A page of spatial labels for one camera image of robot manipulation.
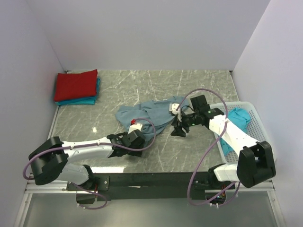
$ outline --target white plastic basket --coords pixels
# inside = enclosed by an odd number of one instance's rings
[[[239,107],[239,108],[247,110],[247,112],[250,114],[250,118],[251,118],[251,121],[247,126],[247,129],[248,129],[247,134],[260,142],[263,142],[265,140],[267,142],[269,142],[268,135],[265,132],[265,128],[264,128],[262,121],[261,121],[255,107],[253,106],[253,104],[251,104],[249,102],[227,102],[226,105],[227,105],[228,111],[232,110],[235,107]],[[212,109],[219,108],[220,110],[222,110],[225,113],[225,108],[224,108],[223,103],[212,104],[212,105],[210,105],[210,107]],[[231,151],[228,155],[225,156],[220,142],[218,142],[218,147],[219,147],[220,155],[222,157],[223,162],[225,162],[227,164],[233,164],[233,163],[238,162],[238,156],[237,156],[236,152]]]

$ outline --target white backdrop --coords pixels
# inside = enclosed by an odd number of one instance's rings
[[[302,226],[303,1],[271,0],[233,72],[274,142],[273,178],[287,226]]]
[[[233,70],[269,0],[27,0],[65,70]]]
[[[0,1],[0,226],[15,221],[28,155],[47,137],[62,67],[24,0]]]

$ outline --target marble surface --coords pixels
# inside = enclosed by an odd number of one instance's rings
[[[238,101],[229,71],[211,70],[102,70],[101,88],[95,105],[69,105],[59,108],[52,136],[64,141],[95,140],[123,132],[114,114],[120,105],[135,105],[148,100],[184,96],[190,90],[205,87],[218,92],[225,101]],[[208,92],[194,92],[189,98],[204,94],[208,103],[220,100]],[[95,158],[78,162],[102,167],[104,172],[186,172],[193,171],[200,157],[214,141],[214,134],[202,126],[190,128],[186,138],[173,137],[169,124],[158,135],[143,157]],[[199,168],[222,163],[217,146]]]

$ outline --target folded red cloth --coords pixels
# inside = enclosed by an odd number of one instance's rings
[[[53,100],[84,98],[96,95],[97,70],[83,73],[58,73],[56,91]]]

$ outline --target stack of folded cloth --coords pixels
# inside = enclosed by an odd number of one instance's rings
[[[57,105],[94,105],[99,92],[98,71],[58,73],[53,100]]]

